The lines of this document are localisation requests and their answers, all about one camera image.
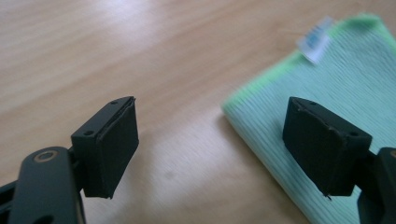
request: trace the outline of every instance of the fabric tag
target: fabric tag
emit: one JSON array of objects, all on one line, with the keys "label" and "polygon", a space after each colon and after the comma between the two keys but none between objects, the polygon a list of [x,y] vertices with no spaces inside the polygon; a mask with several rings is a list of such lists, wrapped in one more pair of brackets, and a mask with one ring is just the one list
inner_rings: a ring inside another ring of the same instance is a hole
[{"label": "fabric tag", "polygon": [[317,64],[330,43],[326,31],[332,26],[332,18],[326,17],[309,33],[297,41],[301,53],[313,64]]}]

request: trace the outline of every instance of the microfiber towel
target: microfiber towel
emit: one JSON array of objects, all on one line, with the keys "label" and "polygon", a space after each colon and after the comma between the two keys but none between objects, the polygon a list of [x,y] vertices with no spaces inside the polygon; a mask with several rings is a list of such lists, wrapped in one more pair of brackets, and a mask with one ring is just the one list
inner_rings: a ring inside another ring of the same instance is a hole
[{"label": "microfiber towel", "polygon": [[288,100],[317,102],[373,137],[370,150],[396,147],[396,42],[380,18],[361,14],[328,32],[318,64],[296,50],[222,105],[228,121],[313,223],[360,223],[357,200],[324,197],[282,140]]}]

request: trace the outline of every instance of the wooden table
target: wooden table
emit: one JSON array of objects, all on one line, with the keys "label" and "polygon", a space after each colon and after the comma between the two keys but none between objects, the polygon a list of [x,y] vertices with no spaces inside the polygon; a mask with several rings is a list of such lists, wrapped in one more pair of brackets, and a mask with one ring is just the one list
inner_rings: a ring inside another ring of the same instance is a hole
[{"label": "wooden table", "polygon": [[113,200],[84,199],[89,223],[306,223],[219,106],[324,16],[362,11],[396,34],[393,0],[1,1],[0,185],[133,95],[140,146]]}]

